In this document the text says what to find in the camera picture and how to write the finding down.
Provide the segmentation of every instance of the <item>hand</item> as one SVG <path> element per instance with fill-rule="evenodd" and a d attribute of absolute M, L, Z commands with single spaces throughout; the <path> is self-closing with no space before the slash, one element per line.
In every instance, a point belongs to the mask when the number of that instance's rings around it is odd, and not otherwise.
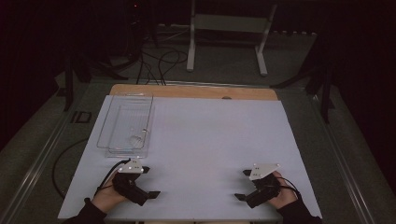
<path fill-rule="evenodd" d="M 117 171 L 111 175 L 107 182 L 102 186 L 102 189 L 98 190 L 96 195 L 92 199 L 93 205 L 99 208 L 102 212 L 108 213 L 117 204 L 127 201 L 127 199 L 118 194 L 113 188 L 113 178 Z"/>
<path fill-rule="evenodd" d="M 277 171 L 274 171 L 273 174 L 275 177 L 282 177 L 282 175 Z M 279 181 L 281 186 L 289 187 L 284 179 L 278 178 L 277 180 Z M 297 196 L 295 195 L 294 191 L 292 189 L 282 188 L 280 189 L 280 193 L 275 198 L 268 200 L 268 203 L 270 203 L 276 209 L 279 209 L 286 204 L 293 203 L 295 201 L 297 201 Z"/>

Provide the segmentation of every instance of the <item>dark background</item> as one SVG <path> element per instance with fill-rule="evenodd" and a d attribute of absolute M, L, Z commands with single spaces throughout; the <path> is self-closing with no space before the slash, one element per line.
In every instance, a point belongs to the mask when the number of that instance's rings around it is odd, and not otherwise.
<path fill-rule="evenodd" d="M 190 1 L 152 2 L 156 23 L 190 22 Z M 104 44 L 101 39 L 92 41 L 98 27 L 89 5 L 87 0 L 0 2 L 0 148 L 58 90 L 54 77 L 64 70 L 67 40 L 73 37 L 87 51 Z M 267 13 L 260 9 L 267 8 L 262 1 L 243 5 L 240 1 L 202 1 L 197 5 L 197 10 L 219 14 L 236 8 L 241 15 Z M 278 31 L 318 33 L 303 68 L 332 65 L 332 84 L 339 88 L 394 192 L 395 12 L 390 0 L 283 3 L 272 26 Z"/>

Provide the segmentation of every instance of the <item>transparent bin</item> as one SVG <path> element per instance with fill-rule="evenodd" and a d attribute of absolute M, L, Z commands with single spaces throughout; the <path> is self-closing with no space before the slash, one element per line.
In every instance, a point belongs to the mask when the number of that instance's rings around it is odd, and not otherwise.
<path fill-rule="evenodd" d="M 119 93 L 112 96 L 97 143 L 107 157 L 146 158 L 152 117 L 150 93 Z"/>

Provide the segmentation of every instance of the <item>gray carpet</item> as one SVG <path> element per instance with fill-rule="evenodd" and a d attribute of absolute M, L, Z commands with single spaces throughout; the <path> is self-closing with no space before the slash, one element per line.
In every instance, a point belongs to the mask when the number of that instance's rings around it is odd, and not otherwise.
<path fill-rule="evenodd" d="M 161 46 L 173 47 L 186 51 L 186 36 L 161 42 Z M 259 75 L 258 66 L 252 43 L 221 45 L 213 47 L 213 43 L 203 38 L 197 47 L 194 72 L 186 71 L 186 64 L 179 63 L 164 78 L 167 84 L 175 83 L 215 83 L 249 86 L 268 86 L 286 80 L 295 75 L 310 49 L 315 38 L 305 35 L 271 35 L 264 49 L 264 58 L 269 71 L 268 77 Z M 150 49 L 146 45 L 144 51 L 161 57 L 169 49 Z M 176 54 L 169 54 L 167 61 L 177 60 Z M 155 84 L 153 77 L 159 80 L 158 60 L 147 54 L 144 60 L 149 66 L 143 67 L 140 83 L 146 83 L 148 77 Z M 135 83 L 139 71 L 139 63 L 120 72 L 129 77 L 124 83 Z M 162 63 L 163 71 L 172 64 Z M 4 217 L 6 208 L 12 202 L 18 186 L 29 168 L 34 165 L 35 158 L 43 148 L 53 148 L 42 164 L 43 170 L 37 174 L 37 181 L 32 181 L 32 190 L 27 190 L 24 197 L 15 206 L 14 216 L 9 215 L 9 223 L 61 223 L 57 215 L 62 205 L 62 198 L 51 183 L 52 165 L 59 155 L 69 146 L 89 137 L 95 118 L 105 96 L 114 83 L 120 83 L 101 74 L 95 74 L 89 85 L 76 85 L 77 97 L 72 112 L 92 112 L 90 123 L 70 123 L 72 113 L 64 113 L 64 98 L 53 96 L 38 111 L 23 129 L 11 140 L 0 154 L 0 174 L 3 177 L 0 185 L 0 210 Z M 324 223 L 362 223 L 360 212 L 351 199 L 349 182 L 345 180 L 345 166 L 340 162 L 339 155 L 334 153 L 334 142 L 341 149 L 343 159 L 350 173 L 353 174 L 356 186 L 359 186 L 375 223 L 394 223 L 396 220 L 396 200 L 384 177 L 361 136 L 353 118 L 347 111 L 336 88 L 332 89 L 330 125 L 326 125 L 318 116 L 315 101 L 307 96 L 303 86 L 306 80 L 297 82 L 284 90 L 277 90 L 279 99 L 288 115 L 297 145 L 301 151 L 304 165 L 310 177 Z M 53 130 L 59 128 L 59 122 L 66 120 L 61 134 L 56 140 L 49 141 Z M 55 180 L 63 193 L 71 182 L 77 168 L 79 157 L 85 147 L 81 142 L 67 150 L 59 159 L 55 168 Z"/>

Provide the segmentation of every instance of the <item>white table surface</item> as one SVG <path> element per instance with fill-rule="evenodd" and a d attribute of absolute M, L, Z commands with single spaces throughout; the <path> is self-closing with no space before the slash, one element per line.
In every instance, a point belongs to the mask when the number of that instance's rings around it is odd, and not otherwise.
<path fill-rule="evenodd" d="M 99 113 L 58 218 L 75 216 L 110 168 L 97 141 L 111 96 Z M 278 171 L 302 193 L 313 216 L 321 217 L 304 163 L 280 101 L 154 97 L 148 157 L 150 168 L 136 184 L 160 190 L 143 206 L 125 202 L 107 218 L 120 220 L 277 220 L 268 203 L 253 209 L 235 193 L 249 194 L 253 183 L 242 171 L 253 163 L 279 163 Z"/>

